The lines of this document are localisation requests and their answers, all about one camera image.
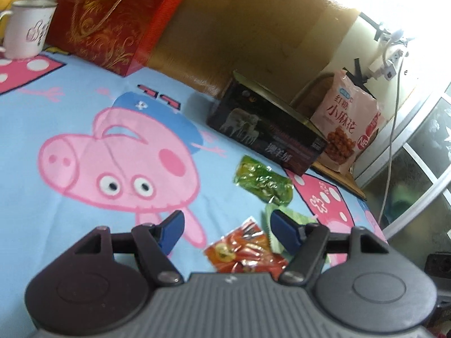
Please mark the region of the pale green snack packet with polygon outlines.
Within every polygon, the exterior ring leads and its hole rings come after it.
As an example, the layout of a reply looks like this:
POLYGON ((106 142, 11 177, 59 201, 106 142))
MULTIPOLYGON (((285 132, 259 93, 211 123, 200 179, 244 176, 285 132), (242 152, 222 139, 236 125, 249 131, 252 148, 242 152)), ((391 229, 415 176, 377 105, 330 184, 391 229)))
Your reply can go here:
POLYGON ((284 259, 283 271, 294 261, 300 248, 306 245, 306 240, 317 227, 327 230, 327 236, 330 235, 328 227, 285 206, 267 204, 263 221, 270 250, 284 259))

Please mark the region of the brown wooden chair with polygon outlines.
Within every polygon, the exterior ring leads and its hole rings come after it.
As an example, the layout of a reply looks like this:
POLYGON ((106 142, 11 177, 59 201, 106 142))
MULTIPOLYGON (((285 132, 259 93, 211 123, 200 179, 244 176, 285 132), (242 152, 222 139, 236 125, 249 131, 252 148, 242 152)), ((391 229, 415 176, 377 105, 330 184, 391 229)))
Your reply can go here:
POLYGON ((311 120, 328 142, 313 163, 313 170, 364 201, 365 193, 350 172, 361 151, 356 145, 355 116, 349 109, 355 96, 362 93, 346 76, 346 71, 323 72, 291 99, 290 106, 311 120))

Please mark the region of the pink twisted-dough snack bag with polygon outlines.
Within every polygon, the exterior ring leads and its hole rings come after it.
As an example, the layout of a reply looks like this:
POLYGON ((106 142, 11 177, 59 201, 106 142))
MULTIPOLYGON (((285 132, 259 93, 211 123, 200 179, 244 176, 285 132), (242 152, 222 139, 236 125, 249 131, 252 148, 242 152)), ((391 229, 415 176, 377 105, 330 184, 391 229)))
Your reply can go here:
POLYGON ((369 145, 384 118, 378 100, 354 85, 346 71, 338 70, 310 120, 328 142, 320 163, 345 174, 369 145))

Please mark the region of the white power strip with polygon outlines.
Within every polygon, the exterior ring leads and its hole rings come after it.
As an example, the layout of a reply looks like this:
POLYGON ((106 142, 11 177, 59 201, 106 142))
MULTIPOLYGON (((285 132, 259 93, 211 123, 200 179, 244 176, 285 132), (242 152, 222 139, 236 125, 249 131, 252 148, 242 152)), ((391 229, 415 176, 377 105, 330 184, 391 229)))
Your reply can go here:
POLYGON ((381 54, 368 67, 370 78, 383 77, 391 81, 400 71, 401 64, 408 55, 408 39, 404 38, 402 30, 396 31, 387 37, 381 48, 381 54))

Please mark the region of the sliding glass door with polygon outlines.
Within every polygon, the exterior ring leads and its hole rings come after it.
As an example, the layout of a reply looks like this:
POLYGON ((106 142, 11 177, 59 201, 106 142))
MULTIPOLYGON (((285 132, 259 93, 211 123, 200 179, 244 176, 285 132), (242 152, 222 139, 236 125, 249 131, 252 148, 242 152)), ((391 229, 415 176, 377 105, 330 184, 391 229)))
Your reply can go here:
POLYGON ((376 224, 417 264, 450 251, 450 90, 406 101, 355 164, 376 224))

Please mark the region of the red gift box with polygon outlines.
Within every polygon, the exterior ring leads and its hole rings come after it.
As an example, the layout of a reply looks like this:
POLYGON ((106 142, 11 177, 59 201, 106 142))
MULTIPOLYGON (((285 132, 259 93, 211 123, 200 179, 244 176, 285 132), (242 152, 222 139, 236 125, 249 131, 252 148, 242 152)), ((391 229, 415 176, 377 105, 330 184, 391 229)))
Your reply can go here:
POLYGON ((183 0, 57 0, 46 42, 121 76, 148 61, 183 0))

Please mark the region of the dark green pickle packet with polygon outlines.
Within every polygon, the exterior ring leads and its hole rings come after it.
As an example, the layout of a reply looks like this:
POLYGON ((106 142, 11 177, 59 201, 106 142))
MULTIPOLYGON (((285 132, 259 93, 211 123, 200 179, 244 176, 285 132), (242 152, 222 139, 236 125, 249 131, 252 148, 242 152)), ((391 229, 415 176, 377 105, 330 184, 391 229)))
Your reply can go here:
POLYGON ((234 182, 266 203, 286 206, 293 199, 293 182, 251 156, 240 160, 234 182))

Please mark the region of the black speaker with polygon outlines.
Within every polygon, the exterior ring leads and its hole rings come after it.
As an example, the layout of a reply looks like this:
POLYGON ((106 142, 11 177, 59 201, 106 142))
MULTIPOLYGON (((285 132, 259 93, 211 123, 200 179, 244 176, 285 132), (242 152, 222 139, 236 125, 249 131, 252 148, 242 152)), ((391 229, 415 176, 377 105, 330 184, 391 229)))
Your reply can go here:
POLYGON ((451 254, 431 253, 426 258, 424 271, 429 276, 442 279, 450 279, 451 274, 451 254))

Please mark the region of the red spicy snack packet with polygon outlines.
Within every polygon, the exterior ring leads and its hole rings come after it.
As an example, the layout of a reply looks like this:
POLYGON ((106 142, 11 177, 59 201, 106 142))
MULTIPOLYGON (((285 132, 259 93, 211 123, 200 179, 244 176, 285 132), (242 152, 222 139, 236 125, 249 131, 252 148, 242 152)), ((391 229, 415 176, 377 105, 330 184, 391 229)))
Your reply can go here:
POLYGON ((253 217, 204 250, 219 273, 269 272, 278 279, 288 261, 271 250, 266 233, 253 217))

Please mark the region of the white enamel mug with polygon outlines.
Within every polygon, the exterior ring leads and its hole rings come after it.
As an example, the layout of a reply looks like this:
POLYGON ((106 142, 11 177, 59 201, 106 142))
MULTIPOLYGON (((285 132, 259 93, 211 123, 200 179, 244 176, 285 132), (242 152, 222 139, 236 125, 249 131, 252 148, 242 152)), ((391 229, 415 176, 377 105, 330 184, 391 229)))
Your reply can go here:
POLYGON ((1 53, 6 59, 28 59, 38 55, 57 8, 56 2, 20 0, 1 12, 8 19, 1 53))

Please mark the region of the Peppa Pig bed sheet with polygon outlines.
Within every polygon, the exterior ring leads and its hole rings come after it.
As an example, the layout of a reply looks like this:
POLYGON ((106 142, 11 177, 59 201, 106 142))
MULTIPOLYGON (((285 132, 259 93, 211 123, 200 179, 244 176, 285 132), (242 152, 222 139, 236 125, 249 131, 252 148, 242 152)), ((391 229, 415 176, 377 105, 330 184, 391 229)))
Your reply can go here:
POLYGON ((129 232, 180 210, 170 258, 215 271, 206 249, 267 228, 270 205, 235 182, 252 151, 207 126, 212 100, 153 70, 121 78, 50 51, 1 60, 1 335, 35 331, 33 277, 98 226, 129 232))

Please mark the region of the black cardboard box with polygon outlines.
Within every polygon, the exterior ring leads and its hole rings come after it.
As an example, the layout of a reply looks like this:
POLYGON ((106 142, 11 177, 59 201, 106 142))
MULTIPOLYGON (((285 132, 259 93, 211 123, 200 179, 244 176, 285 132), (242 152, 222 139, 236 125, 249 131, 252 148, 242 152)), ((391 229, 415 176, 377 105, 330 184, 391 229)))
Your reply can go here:
POLYGON ((328 145, 307 117, 236 71, 212 107, 207 124, 298 175, 304 174, 328 145))

